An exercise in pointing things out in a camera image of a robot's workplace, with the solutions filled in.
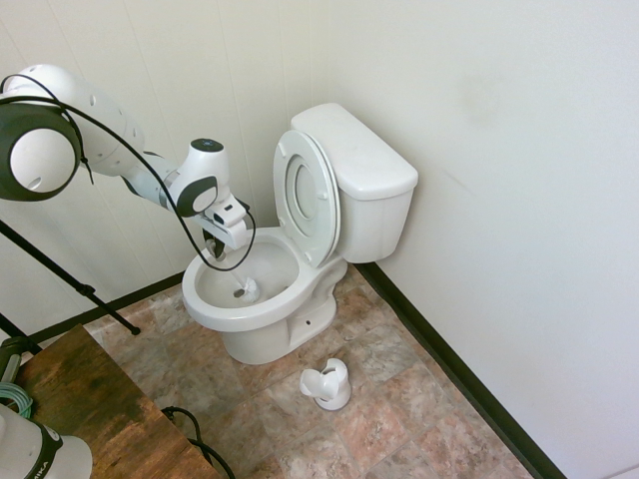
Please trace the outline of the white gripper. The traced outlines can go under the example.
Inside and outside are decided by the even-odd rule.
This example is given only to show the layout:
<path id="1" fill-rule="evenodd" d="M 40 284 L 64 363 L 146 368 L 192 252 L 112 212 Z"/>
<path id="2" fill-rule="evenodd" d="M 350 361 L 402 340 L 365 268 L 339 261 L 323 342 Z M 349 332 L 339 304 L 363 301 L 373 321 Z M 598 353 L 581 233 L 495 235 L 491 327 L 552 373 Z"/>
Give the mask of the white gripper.
<path id="1" fill-rule="evenodd" d="M 202 212 L 204 241 L 213 241 L 213 255 L 216 261 L 224 259 L 226 245 L 238 249 L 246 244 L 246 215 L 247 210 L 233 194 Z"/>

